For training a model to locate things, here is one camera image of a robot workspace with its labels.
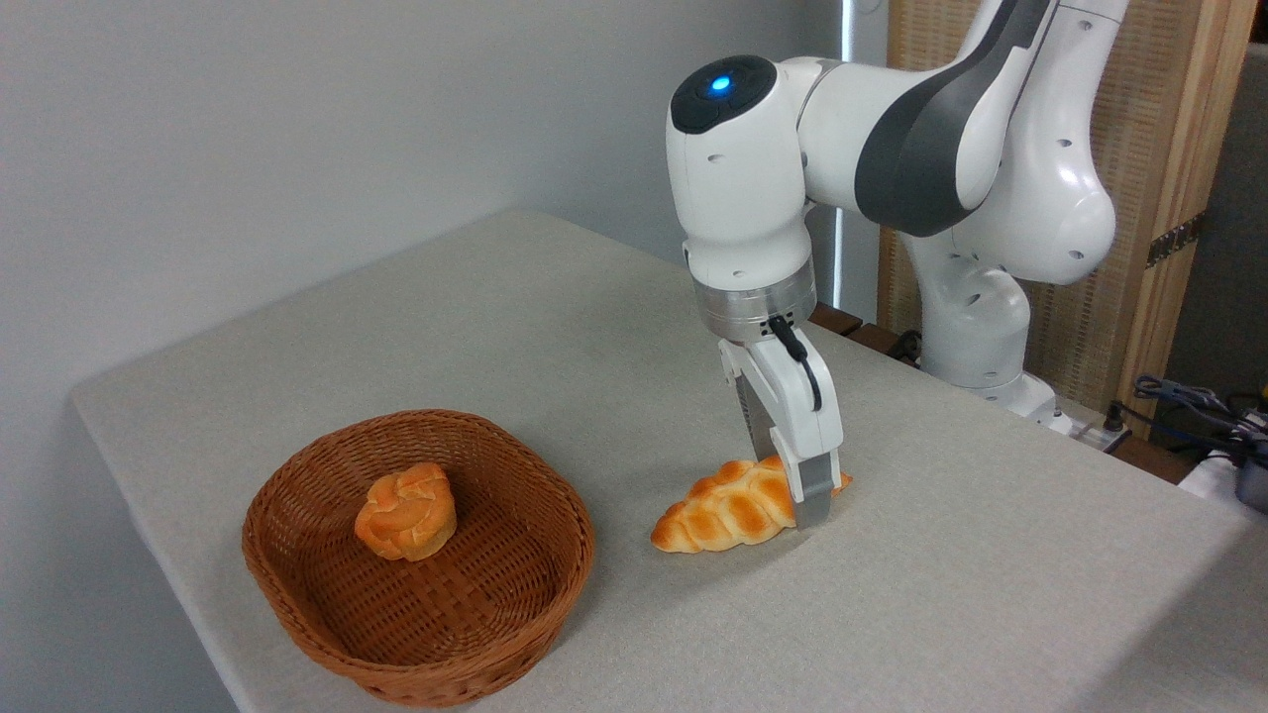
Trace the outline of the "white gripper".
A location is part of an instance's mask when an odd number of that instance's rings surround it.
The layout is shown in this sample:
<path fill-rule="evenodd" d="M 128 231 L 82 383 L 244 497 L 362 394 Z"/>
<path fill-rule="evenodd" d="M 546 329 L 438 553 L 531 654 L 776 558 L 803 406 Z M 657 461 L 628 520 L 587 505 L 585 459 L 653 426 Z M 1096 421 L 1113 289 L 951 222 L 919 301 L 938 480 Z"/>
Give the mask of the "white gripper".
<path fill-rule="evenodd" d="M 723 369 L 735 392 L 756 461 L 792 461 L 787 482 L 801 532 L 823 523 L 833 494 L 844 483 L 838 448 L 843 442 L 836 387 L 820 353 L 801 329 L 792 337 L 806 360 L 792 359 L 779 339 L 735 344 L 720 340 Z"/>

